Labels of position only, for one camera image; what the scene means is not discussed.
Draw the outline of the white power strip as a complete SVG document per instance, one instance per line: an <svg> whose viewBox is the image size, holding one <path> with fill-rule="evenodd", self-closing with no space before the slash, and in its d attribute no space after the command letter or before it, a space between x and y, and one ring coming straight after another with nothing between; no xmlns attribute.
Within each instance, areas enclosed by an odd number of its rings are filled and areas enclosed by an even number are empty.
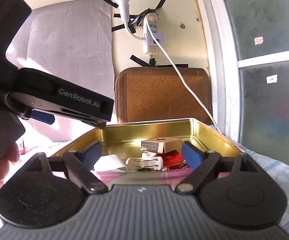
<svg viewBox="0 0 289 240"><path fill-rule="evenodd" d="M159 16L156 12L149 13L143 22L143 37L142 43L143 53L148 55L155 55L160 52L160 47L155 43L152 35L163 45L165 41L164 34L159 31Z"/></svg>

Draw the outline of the grey sofa back cushion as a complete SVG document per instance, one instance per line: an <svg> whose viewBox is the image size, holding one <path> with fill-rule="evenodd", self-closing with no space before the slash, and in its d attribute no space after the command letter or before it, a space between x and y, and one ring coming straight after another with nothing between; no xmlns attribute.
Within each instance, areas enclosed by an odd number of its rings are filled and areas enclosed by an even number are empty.
<svg viewBox="0 0 289 240"><path fill-rule="evenodd" d="M38 69L113 98L111 6L78 0L35 9L6 58L19 68Z"/></svg>

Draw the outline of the white plastic clip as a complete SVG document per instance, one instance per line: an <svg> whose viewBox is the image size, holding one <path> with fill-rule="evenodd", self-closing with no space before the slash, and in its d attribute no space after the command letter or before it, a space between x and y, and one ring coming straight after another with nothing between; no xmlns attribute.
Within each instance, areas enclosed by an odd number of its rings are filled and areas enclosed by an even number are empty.
<svg viewBox="0 0 289 240"><path fill-rule="evenodd" d="M156 153L143 152L140 158L128 158L125 162L129 170L153 169L161 171L164 161Z"/></svg>

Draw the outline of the red card box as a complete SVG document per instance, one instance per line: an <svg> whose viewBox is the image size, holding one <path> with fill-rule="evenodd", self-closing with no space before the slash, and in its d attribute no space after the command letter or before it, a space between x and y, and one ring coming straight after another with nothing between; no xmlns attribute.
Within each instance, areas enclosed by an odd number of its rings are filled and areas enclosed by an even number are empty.
<svg viewBox="0 0 289 240"><path fill-rule="evenodd" d="M167 170L176 170L183 168L183 156L176 150L171 152L157 154L158 157L163 159L163 168Z"/></svg>

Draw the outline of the frosted glass sliding door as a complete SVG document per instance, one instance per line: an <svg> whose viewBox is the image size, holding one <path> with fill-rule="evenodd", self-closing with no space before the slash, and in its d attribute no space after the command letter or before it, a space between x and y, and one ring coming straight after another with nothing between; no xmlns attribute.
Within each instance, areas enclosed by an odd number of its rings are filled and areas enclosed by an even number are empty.
<svg viewBox="0 0 289 240"><path fill-rule="evenodd" d="M289 165L289 0L198 0L213 118L228 138Z"/></svg>

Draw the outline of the small brown cardboard box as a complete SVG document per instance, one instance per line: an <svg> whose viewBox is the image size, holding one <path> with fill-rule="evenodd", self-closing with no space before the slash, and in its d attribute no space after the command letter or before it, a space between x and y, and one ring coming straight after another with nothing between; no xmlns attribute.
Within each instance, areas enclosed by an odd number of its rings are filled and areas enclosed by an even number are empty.
<svg viewBox="0 0 289 240"><path fill-rule="evenodd" d="M163 154L181 149L181 139L178 138L155 138L141 141L142 151Z"/></svg>

